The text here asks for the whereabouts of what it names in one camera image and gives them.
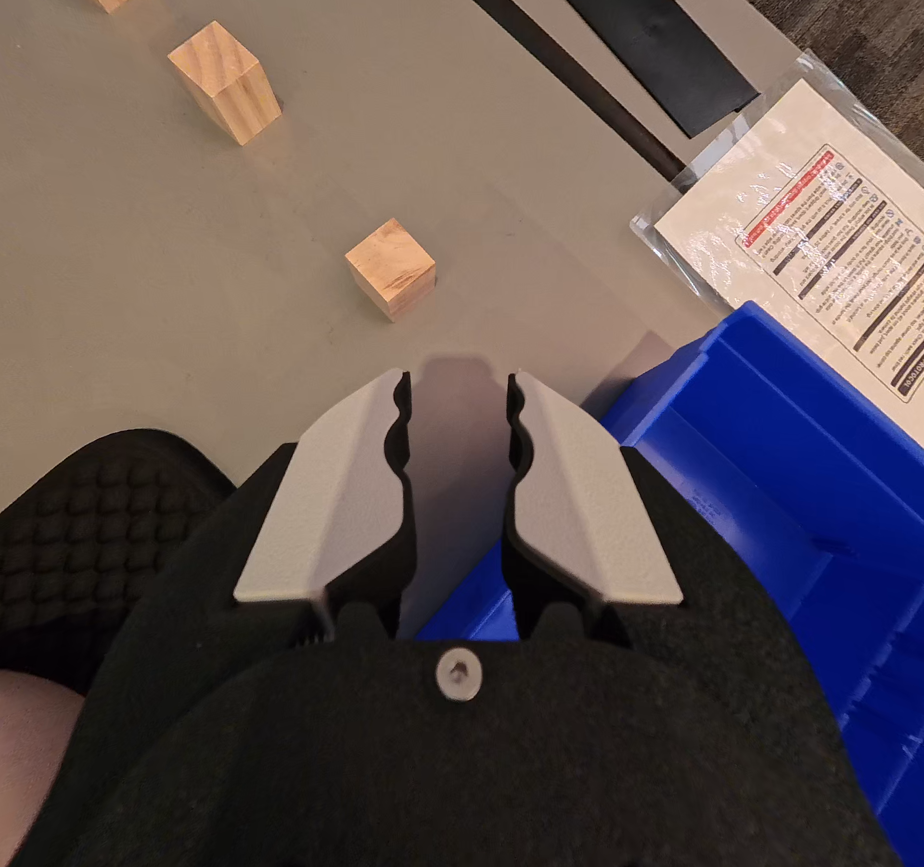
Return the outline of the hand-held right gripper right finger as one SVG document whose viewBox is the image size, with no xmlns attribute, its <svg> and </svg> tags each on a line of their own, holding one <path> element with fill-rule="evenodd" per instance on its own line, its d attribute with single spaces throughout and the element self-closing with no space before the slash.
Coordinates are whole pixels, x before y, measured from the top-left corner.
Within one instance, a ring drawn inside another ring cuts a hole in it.
<svg viewBox="0 0 924 867">
<path fill-rule="evenodd" d="M 679 607 L 683 591 L 617 439 L 588 412 L 519 370 L 506 418 L 514 478 L 502 574 L 517 622 L 550 604 L 603 622 L 617 606 Z"/>
</svg>

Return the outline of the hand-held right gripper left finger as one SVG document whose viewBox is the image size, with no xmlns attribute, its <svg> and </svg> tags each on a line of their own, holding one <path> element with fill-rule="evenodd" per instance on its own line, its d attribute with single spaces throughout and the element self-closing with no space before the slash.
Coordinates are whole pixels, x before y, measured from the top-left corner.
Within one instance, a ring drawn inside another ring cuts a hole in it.
<svg viewBox="0 0 924 867">
<path fill-rule="evenodd" d="M 411 414 L 410 373 L 393 368 L 301 434 L 235 585 L 238 604 L 306 604 L 325 639 L 345 606 L 367 604 L 396 638 L 418 557 Z"/>
</svg>

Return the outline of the blue plastic bin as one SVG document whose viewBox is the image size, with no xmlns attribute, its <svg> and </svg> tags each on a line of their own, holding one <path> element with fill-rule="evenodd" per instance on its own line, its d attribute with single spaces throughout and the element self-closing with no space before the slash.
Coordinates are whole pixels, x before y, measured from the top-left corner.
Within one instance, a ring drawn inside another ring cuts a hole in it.
<svg viewBox="0 0 924 867">
<path fill-rule="evenodd" d="M 715 592 L 642 647 L 697 664 L 768 752 L 874 819 L 809 865 L 922 865 L 922 448 L 755 304 L 603 418 Z M 676 494 L 660 496 L 670 484 Z"/>
</svg>

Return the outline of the black textured wrist pad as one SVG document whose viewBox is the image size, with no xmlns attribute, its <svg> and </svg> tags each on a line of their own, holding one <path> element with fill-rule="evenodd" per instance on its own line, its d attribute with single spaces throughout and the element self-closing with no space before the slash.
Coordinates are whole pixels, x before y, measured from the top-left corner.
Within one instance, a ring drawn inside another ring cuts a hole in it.
<svg viewBox="0 0 924 867">
<path fill-rule="evenodd" d="M 128 615 L 237 490 L 176 434 L 107 434 L 1 515 L 1 668 L 85 695 Z"/>
</svg>

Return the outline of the instruction sheet in plastic sleeve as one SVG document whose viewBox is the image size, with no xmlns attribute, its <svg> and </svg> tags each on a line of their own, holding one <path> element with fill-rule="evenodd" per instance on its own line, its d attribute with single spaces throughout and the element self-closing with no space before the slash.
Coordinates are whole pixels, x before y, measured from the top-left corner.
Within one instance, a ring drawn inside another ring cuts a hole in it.
<svg viewBox="0 0 924 867">
<path fill-rule="evenodd" d="M 714 307 L 752 302 L 922 422 L 922 161 L 802 52 L 631 222 Z"/>
</svg>

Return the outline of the person's leg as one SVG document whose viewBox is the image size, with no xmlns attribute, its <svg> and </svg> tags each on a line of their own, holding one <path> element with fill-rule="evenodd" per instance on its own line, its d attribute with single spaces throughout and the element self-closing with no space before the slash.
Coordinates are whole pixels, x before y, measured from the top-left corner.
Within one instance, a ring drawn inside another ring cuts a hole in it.
<svg viewBox="0 0 924 867">
<path fill-rule="evenodd" d="M 13 859 L 52 787 L 82 695 L 50 680 L 1 672 L 1 864 Z"/>
</svg>

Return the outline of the black rectangular table plate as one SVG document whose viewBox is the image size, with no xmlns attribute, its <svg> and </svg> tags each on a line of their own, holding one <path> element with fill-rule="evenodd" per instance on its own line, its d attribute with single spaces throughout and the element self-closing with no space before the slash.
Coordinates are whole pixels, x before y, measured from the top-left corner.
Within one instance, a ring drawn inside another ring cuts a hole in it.
<svg viewBox="0 0 924 867">
<path fill-rule="evenodd" d="M 566 0 L 688 137 L 757 90 L 676 0 Z"/>
</svg>

